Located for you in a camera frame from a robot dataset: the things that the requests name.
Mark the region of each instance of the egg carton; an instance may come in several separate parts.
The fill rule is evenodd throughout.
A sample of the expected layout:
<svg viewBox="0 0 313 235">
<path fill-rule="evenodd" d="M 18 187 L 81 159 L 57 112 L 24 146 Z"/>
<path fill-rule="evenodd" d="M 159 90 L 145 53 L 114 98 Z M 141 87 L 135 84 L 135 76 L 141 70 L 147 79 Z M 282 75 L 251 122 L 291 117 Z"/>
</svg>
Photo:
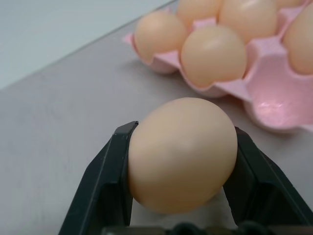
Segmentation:
<svg viewBox="0 0 313 235">
<path fill-rule="evenodd" d="M 266 130 L 289 133 L 305 129 L 313 132 L 313 74 L 297 74 L 290 67 L 288 52 L 281 43 L 291 22 L 309 3 L 310 0 L 304 0 L 300 7 L 281 9 L 277 34 L 253 39 L 247 44 L 248 64 L 243 78 L 197 88 L 184 73 L 177 51 L 157 53 L 146 65 L 162 74 L 180 71 L 186 83 L 205 97 L 219 98 L 230 94 L 241 99 L 250 118 Z M 216 23 L 214 18 L 196 21 L 193 30 Z M 132 33 L 123 41 L 136 52 Z"/>
</svg>

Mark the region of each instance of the brown egg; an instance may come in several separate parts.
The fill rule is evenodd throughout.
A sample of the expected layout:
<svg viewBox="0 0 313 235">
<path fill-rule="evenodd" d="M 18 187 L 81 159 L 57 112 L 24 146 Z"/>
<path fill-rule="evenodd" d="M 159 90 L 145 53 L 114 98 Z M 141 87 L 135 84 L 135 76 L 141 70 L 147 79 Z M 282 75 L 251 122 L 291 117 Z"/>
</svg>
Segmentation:
<svg viewBox="0 0 313 235">
<path fill-rule="evenodd" d="M 187 28 L 176 15 L 156 11 L 139 20 L 134 43 L 141 59 L 149 63 L 155 53 L 180 51 L 187 36 Z"/>
<path fill-rule="evenodd" d="M 224 26 L 200 28 L 187 38 L 181 63 L 187 78 L 198 88 L 242 78 L 247 65 L 244 42 Z"/>
<path fill-rule="evenodd" d="M 274 0 L 224 0 L 219 22 L 235 30 L 245 43 L 273 36 L 277 29 Z"/>
<path fill-rule="evenodd" d="M 276 0 L 277 9 L 284 7 L 297 7 L 302 4 L 303 0 Z"/>
<path fill-rule="evenodd" d="M 223 0 L 180 0 L 177 16 L 190 28 L 196 20 L 217 17 Z"/>
<path fill-rule="evenodd" d="M 236 158 L 234 125 L 218 106 L 198 98 L 174 100 L 132 134 L 130 191 L 152 211 L 187 212 L 220 191 Z"/>
<path fill-rule="evenodd" d="M 289 52 L 293 69 L 298 73 L 313 74 L 313 3 L 291 23 L 283 44 Z"/>
</svg>

